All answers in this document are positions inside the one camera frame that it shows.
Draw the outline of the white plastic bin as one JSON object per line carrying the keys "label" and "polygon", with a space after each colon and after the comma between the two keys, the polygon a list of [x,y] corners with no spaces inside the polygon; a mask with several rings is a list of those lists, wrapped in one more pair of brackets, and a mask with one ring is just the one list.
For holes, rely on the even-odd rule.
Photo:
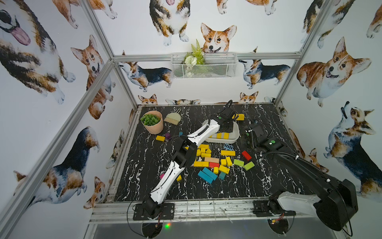
{"label": "white plastic bin", "polygon": [[212,134],[209,138],[206,139],[206,142],[209,143],[226,143],[233,144],[240,137],[239,126],[237,122],[233,122],[233,125],[224,132],[218,132]]}

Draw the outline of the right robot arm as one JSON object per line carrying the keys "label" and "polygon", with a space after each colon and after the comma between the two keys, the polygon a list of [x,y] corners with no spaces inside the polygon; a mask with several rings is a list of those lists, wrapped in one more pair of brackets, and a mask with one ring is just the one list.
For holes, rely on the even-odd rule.
{"label": "right robot arm", "polygon": [[275,138],[270,138],[257,120],[247,124],[246,135],[249,145],[260,158],[268,158],[298,177],[312,191],[311,195],[279,190],[268,198],[268,202],[255,205],[254,213],[269,213],[283,216],[286,212],[302,213],[317,217],[334,231],[344,231],[351,226],[351,218],[358,212],[356,189],[345,179],[338,180],[324,173],[314,164],[289,152]]}

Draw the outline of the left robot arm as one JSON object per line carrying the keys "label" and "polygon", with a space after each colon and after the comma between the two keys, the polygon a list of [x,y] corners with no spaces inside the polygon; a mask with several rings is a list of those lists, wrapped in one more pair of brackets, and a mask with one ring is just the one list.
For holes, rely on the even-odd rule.
{"label": "left robot arm", "polygon": [[151,219],[157,218],[162,212],[162,204],[170,190],[185,168],[191,167],[197,157],[198,147],[211,135],[218,133],[222,126],[229,126],[238,118],[238,113],[231,107],[233,101],[208,119],[208,122],[189,135],[182,135],[177,139],[175,152],[164,177],[145,195],[142,201],[143,212]]}

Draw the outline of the yellow toy shovel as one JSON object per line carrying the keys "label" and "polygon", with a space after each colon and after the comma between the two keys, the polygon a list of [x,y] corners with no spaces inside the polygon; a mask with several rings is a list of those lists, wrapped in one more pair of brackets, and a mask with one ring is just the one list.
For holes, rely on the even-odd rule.
{"label": "yellow toy shovel", "polygon": [[245,120],[245,115],[244,114],[238,114],[238,117],[236,119],[237,121],[244,121]]}

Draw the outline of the green block right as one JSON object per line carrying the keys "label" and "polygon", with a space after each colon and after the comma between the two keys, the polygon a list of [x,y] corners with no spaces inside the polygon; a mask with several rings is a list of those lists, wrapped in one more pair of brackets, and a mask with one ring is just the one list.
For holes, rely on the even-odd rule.
{"label": "green block right", "polygon": [[244,169],[246,171],[250,170],[251,168],[253,168],[255,166],[255,164],[253,162],[249,162],[247,163],[246,165],[244,165]]}

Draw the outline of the green block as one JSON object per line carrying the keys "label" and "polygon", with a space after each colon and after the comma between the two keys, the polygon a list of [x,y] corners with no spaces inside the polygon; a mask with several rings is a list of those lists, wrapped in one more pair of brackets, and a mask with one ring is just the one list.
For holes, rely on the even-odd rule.
{"label": "green block", "polygon": [[246,171],[250,170],[251,168],[253,168],[255,166],[255,164],[253,162],[249,162],[247,163],[246,165],[244,165],[244,169]]}
{"label": "green block", "polygon": [[240,166],[240,167],[243,167],[244,166],[244,161],[235,159],[233,164],[237,165],[237,166]]}

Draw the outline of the blue grid block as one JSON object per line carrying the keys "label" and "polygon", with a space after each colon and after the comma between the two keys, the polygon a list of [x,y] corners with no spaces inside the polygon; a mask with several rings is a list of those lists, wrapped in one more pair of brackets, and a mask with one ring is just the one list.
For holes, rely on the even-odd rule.
{"label": "blue grid block", "polygon": [[228,150],[228,151],[234,151],[234,147],[232,146],[232,145],[230,145],[230,144],[224,144],[224,149],[225,150]]}

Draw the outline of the green block left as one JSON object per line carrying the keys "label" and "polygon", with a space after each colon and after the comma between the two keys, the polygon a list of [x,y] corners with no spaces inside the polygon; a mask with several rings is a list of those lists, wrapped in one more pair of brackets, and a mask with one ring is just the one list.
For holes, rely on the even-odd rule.
{"label": "green block left", "polygon": [[240,166],[240,167],[243,167],[244,166],[244,161],[235,159],[233,164],[237,165],[237,166]]}

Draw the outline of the long yellow block right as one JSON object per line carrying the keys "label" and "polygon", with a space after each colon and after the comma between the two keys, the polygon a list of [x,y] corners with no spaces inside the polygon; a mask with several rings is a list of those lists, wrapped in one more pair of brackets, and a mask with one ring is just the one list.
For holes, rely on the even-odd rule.
{"label": "long yellow block right", "polygon": [[222,156],[235,156],[236,155],[236,152],[235,151],[231,151],[231,150],[222,150],[220,152],[220,154]]}

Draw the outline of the natural wood block upper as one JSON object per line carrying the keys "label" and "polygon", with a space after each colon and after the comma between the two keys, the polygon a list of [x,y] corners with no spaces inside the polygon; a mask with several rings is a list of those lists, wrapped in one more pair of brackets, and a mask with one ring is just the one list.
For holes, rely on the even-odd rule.
{"label": "natural wood block upper", "polygon": [[213,158],[213,157],[205,157],[204,160],[206,162],[212,162],[212,163],[218,163],[220,162],[220,159],[219,158]]}

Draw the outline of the red block in pile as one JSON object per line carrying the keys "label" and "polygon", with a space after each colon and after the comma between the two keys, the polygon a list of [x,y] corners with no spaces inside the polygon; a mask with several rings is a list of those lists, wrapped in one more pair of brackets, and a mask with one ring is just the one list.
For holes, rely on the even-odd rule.
{"label": "red block in pile", "polygon": [[210,162],[209,163],[209,168],[215,168],[215,167],[219,168],[220,164],[219,163],[214,163],[214,162]]}

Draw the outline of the small teal block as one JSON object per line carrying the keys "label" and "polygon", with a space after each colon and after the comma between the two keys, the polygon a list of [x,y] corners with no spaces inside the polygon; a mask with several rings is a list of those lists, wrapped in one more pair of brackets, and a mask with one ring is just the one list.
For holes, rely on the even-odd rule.
{"label": "small teal block", "polygon": [[221,172],[220,174],[219,174],[219,179],[220,180],[224,180],[225,179],[225,177],[226,177],[226,173],[224,173],[224,172]]}

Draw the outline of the yellow long block bottom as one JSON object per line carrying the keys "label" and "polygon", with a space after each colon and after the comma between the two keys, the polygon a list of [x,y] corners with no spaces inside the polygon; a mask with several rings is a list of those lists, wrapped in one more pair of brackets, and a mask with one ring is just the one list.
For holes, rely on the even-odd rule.
{"label": "yellow long block bottom", "polygon": [[193,164],[194,167],[209,167],[209,162],[205,161],[195,161]]}

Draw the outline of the teal long block rear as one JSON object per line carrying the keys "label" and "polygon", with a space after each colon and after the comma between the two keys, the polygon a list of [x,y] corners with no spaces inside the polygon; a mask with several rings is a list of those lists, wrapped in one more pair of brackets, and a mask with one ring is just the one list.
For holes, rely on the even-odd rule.
{"label": "teal long block rear", "polygon": [[216,174],[214,174],[210,169],[208,169],[208,168],[204,168],[203,169],[203,172],[207,175],[207,176],[209,176],[210,178],[212,178],[213,180],[216,180],[217,179],[217,175]]}

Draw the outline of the teal long block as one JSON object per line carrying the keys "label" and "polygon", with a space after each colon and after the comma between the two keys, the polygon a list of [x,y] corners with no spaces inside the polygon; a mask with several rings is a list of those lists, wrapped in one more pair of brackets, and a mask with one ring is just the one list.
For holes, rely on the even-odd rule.
{"label": "teal long block", "polygon": [[209,176],[210,178],[212,178],[213,180],[216,180],[217,179],[217,175],[216,174],[214,174],[210,169],[208,169],[208,168],[204,168],[203,169],[203,172],[207,175],[207,176]]}
{"label": "teal long block", "polygon": [[213,179],[212,179],[210,176],[208,176],[206,173],[204,173],[203,171],[200,171],[200,172],[198,173],[198,176],[199,176],[201,179],[203,179],[204,181],[206,181],[207,183],[209,183],[209,184],[212,184],[212,183],[213,183]]}

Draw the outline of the teal long block front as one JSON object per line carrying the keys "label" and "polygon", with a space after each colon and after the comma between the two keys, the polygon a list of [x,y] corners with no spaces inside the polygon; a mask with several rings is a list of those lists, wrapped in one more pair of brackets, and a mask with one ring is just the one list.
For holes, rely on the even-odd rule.
{"label": "teal long block front", "polygon": [[200,172],[198,173],[198,176],[199,176],[201,179],[203,179],[204,181],[206,181],[207,183],[209,183],[209,184],[212,184],[212,183],[213,183],[213,179],[212,179],[210,176],[208,176],[206,173],[204,173],[203,171],[200,171]]}

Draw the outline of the artificial fern and flower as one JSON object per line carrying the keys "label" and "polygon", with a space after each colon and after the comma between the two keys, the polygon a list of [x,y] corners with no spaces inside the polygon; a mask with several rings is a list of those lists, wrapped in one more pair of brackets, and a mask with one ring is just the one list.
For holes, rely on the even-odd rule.
{"label": "artificial fern and flower", "polygon": [[201,75],[205,71],[204,65],[206,64],[204,52],[198,40],[196,44],[191,44],[192,51],[187,53],[182,62],[185,76],[188,78]]}

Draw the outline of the terracotta pot with plant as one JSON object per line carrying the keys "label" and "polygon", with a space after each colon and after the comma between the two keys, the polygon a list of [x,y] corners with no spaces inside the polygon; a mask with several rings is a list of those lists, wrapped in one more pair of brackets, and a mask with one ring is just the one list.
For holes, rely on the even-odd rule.
{"label": "terracotta pot with plant", "polygon": [[162,114],[158,111],[149,111],[140,118],[141,123],[151,134],[159,134],[164,128]]}

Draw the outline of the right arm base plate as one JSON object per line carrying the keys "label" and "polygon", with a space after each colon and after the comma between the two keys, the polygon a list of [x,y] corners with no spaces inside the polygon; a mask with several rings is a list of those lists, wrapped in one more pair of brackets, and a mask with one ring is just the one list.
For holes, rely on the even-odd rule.
{"label": "right arm base plate", "polygon": [[254,200],[253,201],[253,214],[257,217],[280,217],[295,216],[295,211],[286,211],[275,201],[269,200]]}

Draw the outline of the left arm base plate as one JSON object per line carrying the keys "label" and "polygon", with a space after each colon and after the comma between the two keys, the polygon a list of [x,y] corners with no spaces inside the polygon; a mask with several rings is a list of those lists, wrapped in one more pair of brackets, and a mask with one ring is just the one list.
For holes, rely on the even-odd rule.
{"label": "left arm base plate", "polygon": [[134,221],[147,221],[147,220],[172,220],[175,215],[175,204],[164,203],[159,206],[154,206],[153,210],[148,209],[145,204],[136,204],[134,208],[133,220]]}

